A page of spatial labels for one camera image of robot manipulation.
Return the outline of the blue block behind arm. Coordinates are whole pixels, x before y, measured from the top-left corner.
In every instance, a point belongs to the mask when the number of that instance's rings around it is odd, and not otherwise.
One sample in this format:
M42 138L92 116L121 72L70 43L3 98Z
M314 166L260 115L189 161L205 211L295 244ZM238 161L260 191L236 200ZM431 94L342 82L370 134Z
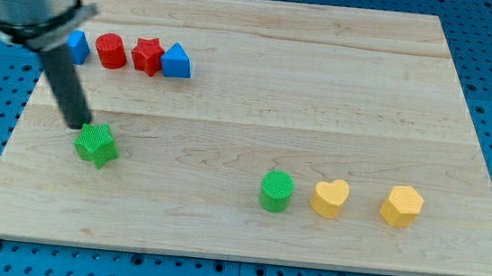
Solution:
M85 63L91 51L85 33L78 30L72 31L67 39L67 45L73 62L76 65Z

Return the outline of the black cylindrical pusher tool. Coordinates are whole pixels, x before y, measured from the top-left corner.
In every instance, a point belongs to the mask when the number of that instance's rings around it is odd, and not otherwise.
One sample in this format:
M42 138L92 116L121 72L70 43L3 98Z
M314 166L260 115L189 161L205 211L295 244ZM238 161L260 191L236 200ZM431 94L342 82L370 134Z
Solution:
M90 124L92 114L67 44L37 56L67 127L77 130Z

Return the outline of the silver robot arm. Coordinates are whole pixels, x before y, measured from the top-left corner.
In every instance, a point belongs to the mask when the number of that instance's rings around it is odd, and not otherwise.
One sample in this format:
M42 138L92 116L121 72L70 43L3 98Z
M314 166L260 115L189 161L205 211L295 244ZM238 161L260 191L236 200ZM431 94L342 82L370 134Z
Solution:
M67 40L97 14L81 0L0 0L0 39L37 54L67 127L91 122Z

